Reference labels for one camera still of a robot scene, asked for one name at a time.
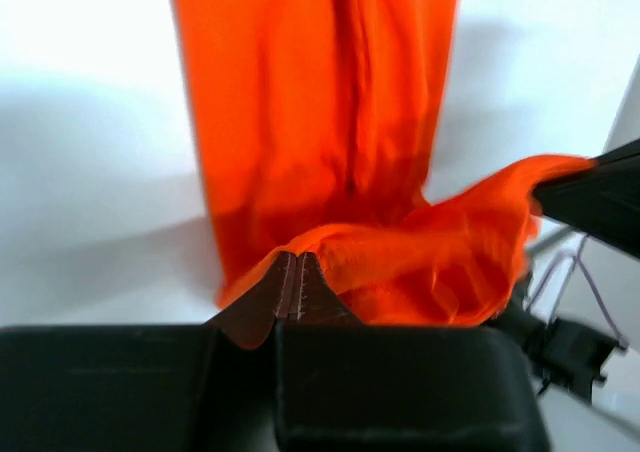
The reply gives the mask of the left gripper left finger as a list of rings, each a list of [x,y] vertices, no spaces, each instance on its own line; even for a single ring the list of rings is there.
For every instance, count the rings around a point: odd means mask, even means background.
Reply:
[[[202,324],[1,331],[5,451],[274,451],[272,331],[283,253]]]

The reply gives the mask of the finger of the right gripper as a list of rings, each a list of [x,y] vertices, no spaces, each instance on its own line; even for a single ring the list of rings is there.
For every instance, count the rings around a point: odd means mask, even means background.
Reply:
[[[596,158],[586,171],[533,190],[543,214],[634,258],[639,257],[639,141]]]

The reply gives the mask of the orange t-shirt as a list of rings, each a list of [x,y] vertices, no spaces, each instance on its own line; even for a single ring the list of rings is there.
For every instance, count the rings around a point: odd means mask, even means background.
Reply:
[[[172,0],[226,307],[282,252],[314,253],[369,324],[501,312],[538,230],[539,155],[422,194],[458,0]]]

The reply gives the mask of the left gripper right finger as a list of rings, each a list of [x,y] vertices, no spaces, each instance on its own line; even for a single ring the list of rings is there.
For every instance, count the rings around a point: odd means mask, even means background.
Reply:
[[[296,261],[274,335],[283,451],[547,451],[519,348],[486,327],[362,324],[317,258]]]

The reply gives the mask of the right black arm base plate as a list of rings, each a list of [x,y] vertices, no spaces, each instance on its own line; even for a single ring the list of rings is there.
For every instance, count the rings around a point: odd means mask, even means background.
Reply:
[[[605,362],[614,352],[626,352],[627,344],[577,321],[555,318],[546,323],[526,311],[532,277],[527,273],[516,282],[506,308],[485,324],[522,349],[542,380],[541,392],[553,384],[590,403],[593,387],[606,383]]]

